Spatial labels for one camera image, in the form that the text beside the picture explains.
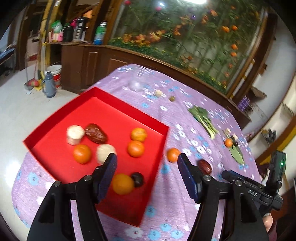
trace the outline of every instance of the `metal screw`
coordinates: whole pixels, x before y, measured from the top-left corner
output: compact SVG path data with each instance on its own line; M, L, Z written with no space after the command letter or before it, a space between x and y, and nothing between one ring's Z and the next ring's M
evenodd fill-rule
M204 175L204 180L205 181L210 181L212 178L209 175Z
M85 180L85 181L90 181L91 179L92 179L91 175L86 175L83 177L83 180Z
M242 182L240 180L236 180L234 183L235 183L235 185L237 185L239 187L242 185Z
M54 182L54 187L58 187L60 184L61 184L60 181L55 181L55 182Z

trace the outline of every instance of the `brown date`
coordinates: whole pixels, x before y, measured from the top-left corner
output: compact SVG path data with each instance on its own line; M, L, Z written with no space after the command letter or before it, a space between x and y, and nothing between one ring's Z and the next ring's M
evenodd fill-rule
M203 175L210 175L212 173L211 165L204 159L200 159L197 161L197 166L202 171Z
M108 140L106 133L98 125L93 123L85 128L85 135L88 139L98 144L104 144Z

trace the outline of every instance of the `red box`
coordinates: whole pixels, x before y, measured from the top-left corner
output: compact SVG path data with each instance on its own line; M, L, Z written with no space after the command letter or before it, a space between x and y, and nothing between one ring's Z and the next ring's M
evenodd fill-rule
M121 196L110 187L106 198L97 210L119 221L139 226L149 201L159 163L163 156L168 127L151 116L117 99L99 88L92 88L64 105L25 140L32 155L62 183L72 183L91 174L99 164L96 162L98 144L83 137L81 144L92 150L92 159L86 164L77 163L72 155L74 146L66 142L66 130L71 125L85 128L95 123L108 136L108 144L115 147L118 165L115 173L130 175L140 172L145 183L130 194ZM145 152L139 158L127 153L130 133L136 127L147 131Z

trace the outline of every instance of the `person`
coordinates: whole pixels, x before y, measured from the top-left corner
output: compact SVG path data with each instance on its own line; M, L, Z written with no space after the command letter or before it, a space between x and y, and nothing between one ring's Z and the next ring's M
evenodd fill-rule
M276 241L277 233L276 233L276 221L272 218L271 214L263 217L263 223L266 228L266 232L269 237L269 241Z

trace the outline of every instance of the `floral tablecloth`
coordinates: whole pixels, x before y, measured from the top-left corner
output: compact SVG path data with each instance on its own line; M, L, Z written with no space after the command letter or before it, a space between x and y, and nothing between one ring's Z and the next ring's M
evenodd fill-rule
M118 68L109 76L97 82L97 86L119 99L142 110L170 127L165 144L163 159L156 177L151 200L147 206L141 226L114 220L99 212L99 216L110 241L131 240L187 240L199 208L189 198L176 163L167 161L165 152L171 147L184 152L196 165L196 160L205 159L213 168L212 176L223 180L223 170L234 170L244 176L260 181L259 173L246 139L229 111L190 87L150 70L150 78L141 92L133 92L127 86L137 65ZM163 92L155 97L155 90ZM205 108L220 133L211 140L204 128L188 112L197 105ZM232 158L223 143L221 130L229 128L239 137L239 146L244 155L245 165L239 165ZM12 190L14 209L29 228L34 216L51 187L54 179L40 164L27 153ZM77 241L83 240L77 216L75 201L72 201L72 217ZM220 201L213 241L219 240L223 220L224 202Z

